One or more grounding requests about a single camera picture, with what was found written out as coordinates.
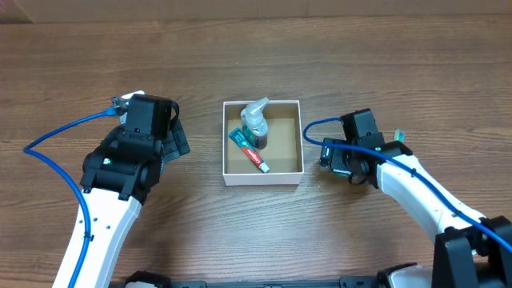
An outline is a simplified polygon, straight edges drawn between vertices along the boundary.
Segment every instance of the blue tube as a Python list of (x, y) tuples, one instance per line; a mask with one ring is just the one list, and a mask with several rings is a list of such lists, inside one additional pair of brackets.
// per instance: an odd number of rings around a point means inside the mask
[(78, 257), (77, 265), (74, 268), (73, 275), (71, 276), (71, 280), (68, 285), (68, 288), (74, 287), (74, 284), (76, 283), (76, 281), (78, 279), (78, 275), (80, 274), (80, 269), (82, 268), (82, 264), (86, 258), (87, 250), (89, 248), (89, 242), (90, 242), (89, 236), (91, 235), (89, 209), (87, 208), (86, 200), (82, 196), (82, 192), (80, 191), (78, 186), (74, 183), (71, 176), (69, 176), (68, 173), (66, 173), (63, 168), (61, 168), (59, 165), (57, 165), (57, 163), (53, 162), (47, 156), (45, 156), (37, 151), (33, 151), (32, 148), (34, 148), (37, 144), (43, 142), (44, 140), (46, 140), (60, 132), (63, 132), (64, 130), (67, 130), (71, 127), (74, 127), (76, 125), (82, 124), (84, 122), (87, 122), (89, 120), (93, 120), (96, 118), (105, 117), (105, 116), (114, 116), (114, 115), (116, 115), (115, 110), (112, 107), (108, 108), (107, 110), (105, 110), (101, 113), (93, 114), (91, 116), (82, 118), (80, 120), (77, 120), (77, 121), (67, 124), (65, 126), (62, 126), (56, 130), (53, 130), (53, 131), (49, 132), (48, 134), (41, 136), (39, 139), (35, 140), (31, 144), (29, 144), (25, 148), (23, 148), (24, 153), (34, 156), (37, 159), (43, 161), (49, 167), (51, 167), (53, 170), (55, 170), (55, 172), (57, 172), (59, 175), (61, 175), (61, 177), (66, 181), (66, 183), (72, 189), (74, 195), (77, 197), (78, 203), (80, 203), (80, 207), (82, 208), (84, 224), (85, 224), (85, 235), (84, 235), (85, 237), (83, 239), (82, 250), (80, 251), (80, 256)]
[(499, 237), (499, 235), (497, 235), (491, 229), (485, 227), (481, 223), (475, 221), (474, 219), (472, 219), (469, 216), (465, 215), (463, 212), (459, 211), (450, 201), (448, 201), (448, 199), (445, 197), (445, 195), (443, 195), (441, 193), (441, 191), (439, 191), (439, 189), (434, 184), (432, 184), (428, 179), (423, 177), (423, 175), (421, 175), (420, 173), (416, 172), (416, 170), (412, 170), (407, 165), (401, 163), (400, 161), (398, 161), (396, 159), (393, 159), (390, 156), (387, 156), (387, 155), (384, 155), (384, 154), (380, 154), (379, 152), (375, 152), (375, 151), (367, 149), (367, 148), (363, 148), (363, 147), (360, 147), (360, 146), (347, 145), (347, 144), (324, 143), (324, 142), (315, 141), (315, 140), (307, 137), (307, 131), (312, 126), (315, 126), (315, 125), (318, 125), (318, 124), (322, 124), (322, 123), (326, 123), (326, 122), (341, 121), (341, 120), (342, 119), (340, 117), (337, 117), (337, 118), (328, 118), (328, 119), (323, 119), (323, 120), (312, 122), (312, 123), (310, 123), (310, 124), (308, 124), (306, 126), (306, 128), (304, 129), (304, 132), (302, 133), (302, 135), (303, 135), (305, 140), (307, 140), (308, 142), (313, 143), (315, 145), (326, 146), (326, 147), (335, 148), (335, 149), (354, 150), (354, 151), (362, 152), (362, 153), (365, 153), (365, 154), (369, 154), (369, 155), (375, 156), (377, 158), (380, 158), (382, 160), (385, 160), (385, 161), (388, 161), (390, 163), (393, 163), (396, 166), (400, 167), (402, 170), (404, 170), (404, 171), (406, 171), (408, 173), (411, 173), (413, 176), (418, 178), (419, 181), (421, 181), (423, 184), (425, 184), (439, 198), (439, 200), (441, 200), (441, 202), (448, 209), (450, 209), (453, 213), (455, 213), (457, 216), (459, 216), (460, 219), (468, 222), (469, 224), (473, 225), (475, 228), (477, 228), (478, 230), (480, 230), (481, 232), (483, 232), (487, 236), (491, 237), (493, 240), (495, 240), (497, 243), (499, 243), (501, 246), (503, 246), (503, 248), (505, 248), (507, 251), (509, 251), (509, 253), (512, 254), (512, 245), (511, 244), (507, 243), (503, 238)]

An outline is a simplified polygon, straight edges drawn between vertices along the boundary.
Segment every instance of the teal toothpaste tube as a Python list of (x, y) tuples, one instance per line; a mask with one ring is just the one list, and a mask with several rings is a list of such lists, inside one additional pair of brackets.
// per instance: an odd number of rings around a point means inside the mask
[(249, 144), (246, 137), (240, 131), (240, 128), (236, 128), (230, 133), (230, 138), (237, 143), (238, 147), (249, 157), (249, 159), (260, 169), (263, 173), (269, 173), (270, 168), (263, 161), (263, 159), (256, 153), (256, 150)]

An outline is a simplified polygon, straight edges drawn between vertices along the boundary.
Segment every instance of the transparent bottle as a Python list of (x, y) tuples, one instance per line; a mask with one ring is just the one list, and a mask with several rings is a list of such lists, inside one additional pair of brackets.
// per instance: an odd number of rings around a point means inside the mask
[(242, 132), (247, 141), (256, 149), (263, 149), (267, 144), (269, 126), (263, 117), (263, 109), (268, 104), (267, 97), (254, 101), (242, 110)]

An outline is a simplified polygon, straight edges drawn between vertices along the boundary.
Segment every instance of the wooden table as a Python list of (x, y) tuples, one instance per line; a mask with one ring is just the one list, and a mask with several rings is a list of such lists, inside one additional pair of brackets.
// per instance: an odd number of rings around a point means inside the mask
[[(393, 199), (318, 166), (304, 143), (299, 186), (226, 187), (222, 102), (298, 99), (303, 125), (372, 108), (448, 190), (512, 218), (512, 17), (375, 17), (0, 26), (0, 286), (47, 287), (77, 211), (69, 187), (24, 155), (38, 136), (145, 90), (178, 101), (192, 152), (172, 162), (121, 250), (136, 270), (210, 282), (339, 278), (433, 246)], [(78, 181), (116, 125), (44, 142)], [(315, 138), (342, 137), (326, 124)]]

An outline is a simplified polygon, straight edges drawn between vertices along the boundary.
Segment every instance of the white box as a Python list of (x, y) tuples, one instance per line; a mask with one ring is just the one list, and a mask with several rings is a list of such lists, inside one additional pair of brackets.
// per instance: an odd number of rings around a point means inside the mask
[(261, 172), (231, 140), (242, 129), (240, 112), (251, 101), (224, 102), (222, 109), (222, 176), (227, 186), (299, 184), (304, 175), (301, 112), (298, 100), (270, 101), (263, 110), (269, 125), (268, 143), (257, 150), (270, 168)]

